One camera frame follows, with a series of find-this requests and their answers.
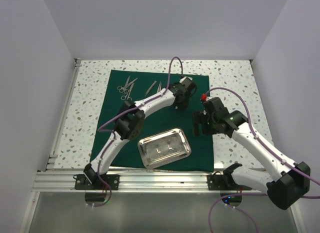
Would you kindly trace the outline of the steel tweezers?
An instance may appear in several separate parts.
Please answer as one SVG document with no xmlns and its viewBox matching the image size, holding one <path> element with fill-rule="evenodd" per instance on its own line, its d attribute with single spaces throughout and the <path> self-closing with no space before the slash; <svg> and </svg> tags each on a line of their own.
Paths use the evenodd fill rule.
<svg viewBox="0 0 320 233">
<path fill-rule="evenodd" d="M 160 91 L 161 91 L 161 88 L 162 88 L 162 83 L 160 82 L 159 85 L 158 85 L 158 87 L 157 87 L 156 93 L 160 92 Z"/>
<path fill-rule="evenodd" d="M 149 92 L 152 90 L 152 88 L 154 87 L 154 85 L 157 83 L 157 81 L 155 80 L 147 89 L 147 91 L 145 92 L 144 96 L 147 96 L 149 94 Z"/>
</svg>

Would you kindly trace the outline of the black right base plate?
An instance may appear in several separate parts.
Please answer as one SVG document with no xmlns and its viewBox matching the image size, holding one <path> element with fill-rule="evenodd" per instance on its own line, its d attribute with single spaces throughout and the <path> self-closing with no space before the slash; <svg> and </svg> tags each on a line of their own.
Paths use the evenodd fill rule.
<svg viewBox="0 0 320 233">
<path fill-rule="evenodd" d="M 220 171 L 206 176 L 207 188 L 209 191 L 250 191 L 252 188 L 245 185 L 238 185 L 230 174 L 222 174 Z"/>
</svg>

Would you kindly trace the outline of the stainless steel instrument tray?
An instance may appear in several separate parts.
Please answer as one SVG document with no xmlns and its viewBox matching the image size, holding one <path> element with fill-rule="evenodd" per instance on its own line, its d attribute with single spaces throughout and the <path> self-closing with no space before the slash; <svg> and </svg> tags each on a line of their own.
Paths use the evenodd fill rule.
<svg viewBox="0 0 320 233">
<path fill-rule="evenodd" d="M 180 128 L 143 138 L 138 141 L 137 147 L 144 167 L 149 170 L 187 158 L 192 152 Z"/>
</svg>

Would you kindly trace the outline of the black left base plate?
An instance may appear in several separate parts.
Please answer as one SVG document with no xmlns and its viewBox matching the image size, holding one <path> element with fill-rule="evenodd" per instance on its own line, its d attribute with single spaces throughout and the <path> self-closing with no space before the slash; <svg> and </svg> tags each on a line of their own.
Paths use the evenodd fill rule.
<svg viewBox="0 0 320 233">
<path fill-rule="evenodd" d="M 111 190 L 118 190 L 120 183 L 120 175 L 119 174 L 104 174 L 101 177 L 108 185 Z M 97 179 L 93 184 L 85 177 L 84 174 L 76 174 L 73 176 L 75 180 L 74 189 L 75 190 L 102 190 L 106 189 L 105 184 Z"/>
</svg>

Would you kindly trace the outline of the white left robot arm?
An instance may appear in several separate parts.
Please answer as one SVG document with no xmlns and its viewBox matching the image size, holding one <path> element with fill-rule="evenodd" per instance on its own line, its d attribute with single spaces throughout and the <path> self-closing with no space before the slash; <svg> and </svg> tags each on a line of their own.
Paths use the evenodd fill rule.
<svg viewBox="0 0 320 233">
<path fill-rule="evenodd" d="M 145 119 L 169 106 L 179 110 L 186 109 L 196 88 L 193 79 L 185 76 L 179 82 L 168 84 L 167 87 L 145 99 L 125 101 L 118 115 L 98 129 L 99 132 L 110 132 L 110 137 L 98 155 L 83 170 L 87 185 L 96 190 L 106 184 L 102 175 L 108 172 L 112 161 L 124 145 L 137 138 L 143 129 Z"/>
</svg>

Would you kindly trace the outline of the steel forceps with ring handles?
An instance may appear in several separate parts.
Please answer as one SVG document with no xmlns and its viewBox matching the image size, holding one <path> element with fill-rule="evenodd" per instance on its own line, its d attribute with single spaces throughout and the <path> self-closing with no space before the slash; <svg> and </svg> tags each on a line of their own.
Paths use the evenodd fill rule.
<svg viewBox="0 0 320 233">
<path fill-rule="evenodd" d="M 128 89 L 128 87 L 129 87 L 132 83 L 134 83 L 135 81 L 137 81 L 137 79 L 138 79 L 138 78 L 135 78 L 135 79 L 133 79 L 132 81 L 130 81 L 130 79 L 129 79 L 129 83 L 128 83 L 127 89 Z"/>
</svg>

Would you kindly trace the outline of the green surgical cloth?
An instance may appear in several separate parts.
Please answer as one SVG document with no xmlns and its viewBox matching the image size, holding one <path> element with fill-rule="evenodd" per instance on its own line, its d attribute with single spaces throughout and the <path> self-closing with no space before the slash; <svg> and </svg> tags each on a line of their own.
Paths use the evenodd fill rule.
<svg viewBox="0 0 320 233">
<path fill-rule="evenodd" d="M 100 111 L 97 126 L 100 127 L 116 115 L 118 115 L 123 101 L 118 87 L 122 87 L 126 82 L 134 82 L 130 94 L 132 100 L 142 100 L 148 88 L 153 95 L 157 92 L 158 85 L 166 87 L 167 80 L 176 83 L 180 80 L 179 74 L 168 76 L 166 73 L 134 72 L 112 70 L 110 72 L 106 93 Z M 212 172 L 214 170 L 214 150 L 212 135 L 194 136 L 192 114 L 203 110 L 200 98 L 209 89 L 208 76 L 192 76 L 197 89 L 189 100 L 188 108 L 185 110 L 175 109 L 174 106 L 165 107 L 144 121 L 143 129 L 139 136 L 128 142 L 112 162 L 113 167 L 143 168 L 143 162 L 138 150 L 138 141 L 164 132 L 173 128 L 180 128 L 184 131 L 191 147 L 191 154 L 181 160 L 172 162 L 161 167 L 162 170 L 171 171 L 203 171 Z"/>
</svg>

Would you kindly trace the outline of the steel scissors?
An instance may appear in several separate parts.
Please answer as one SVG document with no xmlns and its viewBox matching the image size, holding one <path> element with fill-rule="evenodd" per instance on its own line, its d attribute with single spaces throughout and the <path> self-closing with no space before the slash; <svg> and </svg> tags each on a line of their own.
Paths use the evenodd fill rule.
<svg viewBox="0 0 320 233">
<path fill-rule="evenodd" d="M 131 99 L 130 95 L 131 95 L 133 87 L 134 87 L 134 83 L 132 83 L 128 88 L 126 88 L 124 90 L 123 95 L 121 96 L 122 101 Z"/>
</svg>

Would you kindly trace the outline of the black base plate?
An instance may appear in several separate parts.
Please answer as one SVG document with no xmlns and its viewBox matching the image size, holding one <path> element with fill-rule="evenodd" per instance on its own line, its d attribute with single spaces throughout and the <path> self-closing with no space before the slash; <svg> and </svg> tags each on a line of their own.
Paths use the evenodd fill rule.
<svg viewBox="0 0 320 233">
<path fill-rule="evenodd" d="M 238 185 L 230 174 L 222 174 L 220 171 L 206 176 L 207 188 L 209 191 L 250 191 L 252 188 L 245 185 Z"/>
<path fill-rule="evenodd" d="M 119 174 L 104 174 L 101 177 L 108 185 L 111 190 L 118 190 L 120 183 L 120 175 Z M 75 190 L 102 190 L 106 189 L 105 184 L 97 179 L 93 184 L 85 177 L 84 174 L 76 174 L 73 176 L 75 180 L 74 189 Z"/>
</svg>

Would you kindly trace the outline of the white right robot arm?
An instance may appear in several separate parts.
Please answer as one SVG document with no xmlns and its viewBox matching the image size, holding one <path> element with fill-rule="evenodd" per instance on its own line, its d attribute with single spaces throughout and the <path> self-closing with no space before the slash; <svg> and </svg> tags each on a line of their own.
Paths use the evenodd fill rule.
<svg viewBox="0 0 320 233">
<path fill-rule="evenodd" d="M 219 97 L 201 96 L 203 111 L 192 114 L 195 136 L 224 134 L 242 145 L 265 171 L 256 171 L 241 163 L 233 163 L 213 181 L 227 189 L 249 187 L 266 194 L 281 210 L 288 209 L 310 189 L 310 167 L 285 156 L 252 126 L 249 118 L 238 110 L 229 112 Z"/>
</svg>

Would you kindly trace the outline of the aluminium front rail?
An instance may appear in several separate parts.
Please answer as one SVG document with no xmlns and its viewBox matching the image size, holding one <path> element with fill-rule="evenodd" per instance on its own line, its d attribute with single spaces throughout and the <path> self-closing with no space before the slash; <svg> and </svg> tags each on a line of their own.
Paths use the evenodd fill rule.
<svg viewBox="0 0 320 233">
<path fill-rule="evenodd" d="M 33 192 L 83 192 L 102 193 L 104 190 L 76 190 L 74 175 L 81 171 L 51 170 L 36 174 Z M 112 168 L 108 175 L 120 175 L 118 190 L 113 193 L 234 193 L 249 190 L 208 190 L 206 172 L 174 172 L 174 171 L 148 171 L 141 169 Z"/>
</svg>

